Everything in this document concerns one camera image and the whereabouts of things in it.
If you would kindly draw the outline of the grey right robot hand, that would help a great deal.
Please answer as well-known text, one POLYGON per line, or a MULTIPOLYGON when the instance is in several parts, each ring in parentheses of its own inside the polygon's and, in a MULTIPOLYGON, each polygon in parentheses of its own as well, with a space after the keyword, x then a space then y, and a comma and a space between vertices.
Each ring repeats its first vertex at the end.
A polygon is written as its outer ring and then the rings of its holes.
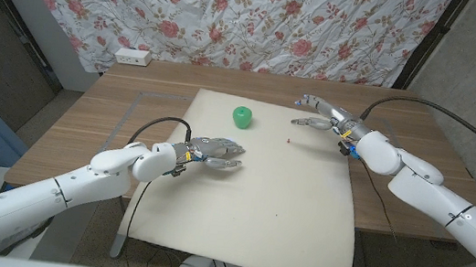
POLYGON ((311 126, 319 131, 333 130, 349 142, 360 141, 365 135, 371 133, 370 128, 366 127, 360 119, 355 119, 348 111, 341 107, 335 107, 321 97, 305 94, 295 103, 299 106, 312 107, 323 118, 296 118, 291 121, 292 124, 311 126))

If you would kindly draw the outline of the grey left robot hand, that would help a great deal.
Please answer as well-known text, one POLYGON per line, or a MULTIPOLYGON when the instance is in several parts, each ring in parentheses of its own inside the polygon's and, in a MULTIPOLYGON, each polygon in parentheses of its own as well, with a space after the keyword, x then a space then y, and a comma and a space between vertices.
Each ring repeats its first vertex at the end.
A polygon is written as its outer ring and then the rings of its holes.
POLYGON ((213 169, 228 169, 242 166, 233 155, 244 154, 245 149, 227 138, 195 137, 175 147, 177 162, 201 162, 213 169))

